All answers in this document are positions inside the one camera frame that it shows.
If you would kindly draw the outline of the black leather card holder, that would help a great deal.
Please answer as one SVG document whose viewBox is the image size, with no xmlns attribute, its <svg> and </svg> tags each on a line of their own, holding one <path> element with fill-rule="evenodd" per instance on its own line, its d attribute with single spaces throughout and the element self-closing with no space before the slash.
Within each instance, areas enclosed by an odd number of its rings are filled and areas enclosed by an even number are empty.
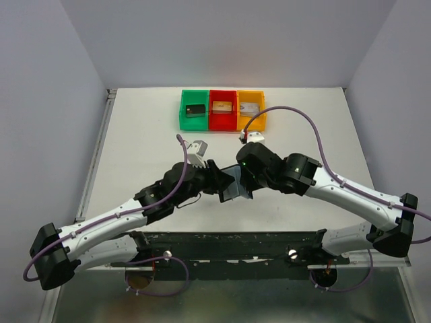
<svg viewBox="0 0 431 323">
<path fill-rule="evenodd" d="M 232 201 L 238 197 L 244 199 L 253 199 L 253 194 L 248 192 L 246 188 L 240 183 L 242 171 L 239 165 L 230 166 L 222 169 L 222 172 L 229 175 L 233 181 L 223 189 L 219 196 L 220 202 L 225 203 L 226 201 Z"/>
</svg>

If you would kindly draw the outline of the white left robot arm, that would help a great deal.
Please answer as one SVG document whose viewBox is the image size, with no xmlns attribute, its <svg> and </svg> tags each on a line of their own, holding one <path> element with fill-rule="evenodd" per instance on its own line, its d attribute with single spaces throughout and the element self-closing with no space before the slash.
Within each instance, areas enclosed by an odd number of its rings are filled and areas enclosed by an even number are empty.
<svg viewBox="0 0 431 323">
<path fill-rule="evenodd" d="M 84 254 L 92 248 L 171 215 L 177 206 L 201 193 L 222 196 L 237 180 L 239 169 L 220 169 L 212 159 L 204 168 L 179 162 L 116 209 L 62 228 L 53 223 L 43 225 L 30 247 L 34 280 L 45 291 L 65 284 L 84 266 Z"/>
</svg>

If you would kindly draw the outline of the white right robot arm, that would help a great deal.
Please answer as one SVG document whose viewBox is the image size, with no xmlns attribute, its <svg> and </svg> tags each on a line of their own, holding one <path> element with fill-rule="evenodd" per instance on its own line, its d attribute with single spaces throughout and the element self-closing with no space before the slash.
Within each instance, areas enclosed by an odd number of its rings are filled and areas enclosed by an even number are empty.
<svg viewBox="0 0 431 323">
<path fill-rule="evenodd" d="M 326 263 L 345 252 L 375 249 L 395 258 L 407 256 L 418 198 L 391 196 L 346 180 L 337 182 L 322 164 L 300 153 L 280 158 L 261 143 L 247 143 L 236 155 L 240 182 L 250 192 L 266 187 L 284 194 L 319 199 L 364 219 L 341 229 L 321 230 L 310 257 Z"/>
</svg>

